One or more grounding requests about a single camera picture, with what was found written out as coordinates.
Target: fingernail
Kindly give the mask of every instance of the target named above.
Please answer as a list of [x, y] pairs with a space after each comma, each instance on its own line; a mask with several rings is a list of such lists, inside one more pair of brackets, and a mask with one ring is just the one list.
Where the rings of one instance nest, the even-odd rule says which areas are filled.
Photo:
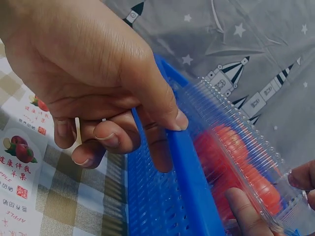
[[61, 137], [66, 137], [68, 133], [68, 122], [67, 120], [58, 120], [57, 124], [57, 133]]
[[298, 181], [296, 180], [296, 178], [292, 174], [289, 174], [287, 176], [287, 180], [289, 181], [289, 184], [292, 187], [299, 188], [299, 183], [298, 183]]
[[186, 130], [188, 127], [188, 119], [181, 110], [178, 110], [178, 114], [176, 116], [176, 124], [178, 126], [178, 131]]
[[86, 159], [83, 163], [77, 163], [75, 161], [74, 163], [82, 167], [90, 167], [93, 164], [93, 161], [91, 159]]
[[97, 140], [100, 140], [106, 147], [117, 148], [119, 146], [119, 139], [116, 134], [112, 133], [111, 135], [105, 138], [96, 137]]

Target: bed sheet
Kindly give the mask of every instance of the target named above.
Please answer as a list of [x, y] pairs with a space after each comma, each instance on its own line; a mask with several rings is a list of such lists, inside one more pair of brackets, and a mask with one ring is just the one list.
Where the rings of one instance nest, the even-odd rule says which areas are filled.
[[288, 166], [313, 159], [314, 1], [104, 2], [188, 78], [211, 80]]

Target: cherry tomato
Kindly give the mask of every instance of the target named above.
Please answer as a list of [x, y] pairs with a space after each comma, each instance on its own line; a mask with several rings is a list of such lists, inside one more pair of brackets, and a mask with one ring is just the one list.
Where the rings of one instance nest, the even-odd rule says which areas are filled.
[[[264, 178], [252, 165], [247, 165], [243, 169], [243, 174], [248, 182], [252, 185], [254, 191], [261, 198], [268, 212], [271, 215], [276, 215], [277, 213], [279, 213], [282, 209], [280, 205], [281, 198], [279, 192], [275, 189], [275, 187], [266, 178]], [[247, 194], [247, 196], [252, 196], [252, 193], [248, 191], [247, 188], [244, 188], [242, 186], [237, 174], [235, 174], [231, 169], [221, 175], [214, 182], [214, 186], [212, 188], [212, 196], [214, 198], [222, 221], [235, 218], [229, 207], [228, 201], [224, 196], [225, 191], [232, 187], [240, 188]]]
[[248, 165], [243, 170], [243, 174], [259, 195], [269, 213], [271, 215], [278, 214], [282, 207], [280, 204], [280, 193], [276, 188], [252, 165]]
[[[214, 129], [214, 132], [236, 163], [240, 166], [247, 164], [248, 150], [235, 131], [230, 127], [220, 125]], [[194, 145], [208, 182], [218, 178], [223, 172], [231, 168], [226, 153], [218, 141], [208, 132], [199, 135], [194, 140]]]

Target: red stamp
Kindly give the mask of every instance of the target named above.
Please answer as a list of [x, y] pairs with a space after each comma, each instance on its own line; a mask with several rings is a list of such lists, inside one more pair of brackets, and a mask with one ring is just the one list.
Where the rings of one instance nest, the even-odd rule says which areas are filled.
[[21, 186], [18, 186], [16, 189], [16, 195], [18, 195], [24, 199], [27, 199], [28, 198], [28, 190], [21, 187]]
[[46, 135], [46, 129], [44, 129], [43, 127], [38, 127], [38, 132], [42, 135]]

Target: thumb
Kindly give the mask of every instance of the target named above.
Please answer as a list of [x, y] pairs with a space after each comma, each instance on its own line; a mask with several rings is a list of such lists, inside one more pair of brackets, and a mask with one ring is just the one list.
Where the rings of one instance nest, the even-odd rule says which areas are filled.
[[132, 78], [122, 81], [123, 86], [130, 90], [141, 102], [146, 112], [159, 125], [170, 130], [185, 130], [188, 119], [176, 105], [172, 88], [162, 77], [152, 52], [146, 52], [145, 59], [132, 72]]
[[288, 176], [288, 181], [293, 187], [302, 190], [315, 189], [315, 160], [294, 168]]

